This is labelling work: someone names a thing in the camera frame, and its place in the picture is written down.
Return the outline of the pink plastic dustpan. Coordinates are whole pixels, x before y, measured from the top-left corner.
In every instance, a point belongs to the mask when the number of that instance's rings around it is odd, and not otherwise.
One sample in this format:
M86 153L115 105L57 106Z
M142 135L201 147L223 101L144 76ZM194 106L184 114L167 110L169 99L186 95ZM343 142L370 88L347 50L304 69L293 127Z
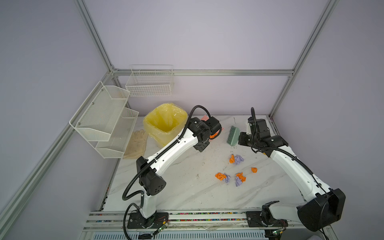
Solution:
M204 116L201 120L210 128L213 134L222 130L222 125L215 117Z

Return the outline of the green hand brush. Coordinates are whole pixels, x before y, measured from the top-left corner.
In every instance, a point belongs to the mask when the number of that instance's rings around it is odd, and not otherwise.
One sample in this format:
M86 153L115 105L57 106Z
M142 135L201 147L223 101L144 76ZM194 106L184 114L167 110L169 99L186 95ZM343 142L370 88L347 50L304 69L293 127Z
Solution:
M234 147L239 141L239 136L240 136L240 129L235 126L231 126L231 129L227 138L227 144Z

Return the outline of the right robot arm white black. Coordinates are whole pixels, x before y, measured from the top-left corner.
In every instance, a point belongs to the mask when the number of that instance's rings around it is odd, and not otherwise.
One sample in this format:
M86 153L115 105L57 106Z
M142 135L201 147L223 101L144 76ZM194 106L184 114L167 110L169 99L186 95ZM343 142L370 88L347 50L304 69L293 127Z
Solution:
M272 201L262 206L262 225L269 227L278 221L302 223L316 232L342 217L346 195L333 189L306 166L293 152L288 142L280 135L272 136L267 122L257 119L254 110L248 119L246 132L241 132L239 145L251 148L254 153L263 153L276 162L298 187L304 203L285 205Z

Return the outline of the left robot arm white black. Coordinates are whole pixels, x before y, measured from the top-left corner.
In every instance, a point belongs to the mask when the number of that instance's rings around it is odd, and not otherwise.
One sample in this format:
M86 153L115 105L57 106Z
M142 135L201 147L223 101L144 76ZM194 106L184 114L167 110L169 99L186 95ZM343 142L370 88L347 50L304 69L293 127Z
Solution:
M205 107L194 106L184 128L170 143L150 157L139 157L136 160L137 174L128 183L122 200L127 201L140 195L140 205L133 203L132 206L137 208L144 219L152 218L157 211L156 196L167 185L162 175L187 150L193 148L203 152L210 140L215 138L214 134L220 135L221 131L220 121L212 117Z

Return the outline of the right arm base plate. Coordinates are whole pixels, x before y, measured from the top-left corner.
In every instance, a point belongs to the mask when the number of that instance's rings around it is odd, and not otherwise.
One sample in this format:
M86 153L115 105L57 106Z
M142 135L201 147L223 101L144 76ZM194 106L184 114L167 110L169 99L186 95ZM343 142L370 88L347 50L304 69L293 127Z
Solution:
M250 228L269 228L269 227L283 227L288 226L286 220L276 220L271 214L263 211L249 211L246 212L246 219Z

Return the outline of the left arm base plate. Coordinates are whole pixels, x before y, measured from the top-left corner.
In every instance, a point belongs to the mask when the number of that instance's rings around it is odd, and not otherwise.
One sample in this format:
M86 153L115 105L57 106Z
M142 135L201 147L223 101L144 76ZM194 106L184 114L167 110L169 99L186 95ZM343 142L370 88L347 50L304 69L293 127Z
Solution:
M127 221L128 229L158 229L168 222L168 213L154 213L151 217L146 219L140 212L132 212Z

